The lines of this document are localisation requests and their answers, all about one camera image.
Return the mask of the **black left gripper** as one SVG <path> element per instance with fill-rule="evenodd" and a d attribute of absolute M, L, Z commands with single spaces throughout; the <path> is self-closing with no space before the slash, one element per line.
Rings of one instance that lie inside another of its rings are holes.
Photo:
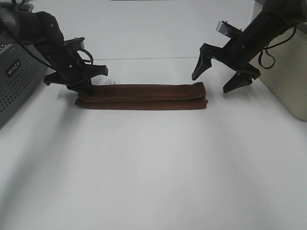
<path fill-rule="evenodd" d="M 55 47 L 48 54 L 47 60 L 55 72 L 44 77 L 44 83 L 65 85 L 67 89 L 76 92 L 84 91 L 88 95 L 94 94 L 94 88 L 89 76 L 107 76 L 106 65 L 92 65 L 93 56 L 85 49 L 80 50 L 89 59 L 83 60 L 77 51 L 71 52 L 65 46 Z"/>

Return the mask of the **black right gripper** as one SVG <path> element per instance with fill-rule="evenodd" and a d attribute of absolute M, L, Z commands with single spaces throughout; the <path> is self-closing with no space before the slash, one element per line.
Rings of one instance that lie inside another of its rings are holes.
<path fill-rule="evenodd" d="M 195 81 L 203 72 L 212 67 L 212 59 L 226 64 L 235 70 L 234 76 L 223 86 L 223 93 L 229 93 L 240 87 L 252 84 L 252 79 L 260 76 L 260 71 L 250 61 L 261 50 L 261 29 L 246 28 L 242 34 L 230 38 L 223 46 L 217 47 L 204 43 L 200 47 L 200 55 L 191 75 Z"/>

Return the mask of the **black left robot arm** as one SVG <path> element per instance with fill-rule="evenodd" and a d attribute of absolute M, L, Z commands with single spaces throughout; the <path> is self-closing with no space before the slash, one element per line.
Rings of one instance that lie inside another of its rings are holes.
<path fill-rule="evenodd" d="M 65 40 L 56 18 L 45 11 L 31 12 L 25 0 L 0 3 L 1 43 L 18 44 L 33 59 L 53 69 L 44 77 L 46 85 L 60 84 L 75 92 L 96 93 L 98 86 L 91 79 L 108 75 L 108 68 L 94 64 L 84 40 Z"/>

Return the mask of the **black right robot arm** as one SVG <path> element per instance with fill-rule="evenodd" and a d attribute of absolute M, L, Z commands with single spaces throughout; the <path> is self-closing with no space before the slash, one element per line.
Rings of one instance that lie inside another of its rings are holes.
<path fill-rule="evenodd" d="M 261 12 L 245 30 L 240 30 L 226 21 L 218 23 L 216 30 L 229 37 L 223 46 L 204 43 L 191 77 L 195 81 L 204 71 L 211 68 L 212 59 L 218 60 L 234 70 L 235 75 L 224 85 L 228 93 L 240 87 L 249 86 L 260 76 L 260 71 L 250 61 L 263 51 L 270 49 L 270 42 L 290 28 L 296 29 L 307 21 L 305 0 L 267 0 Z"/>

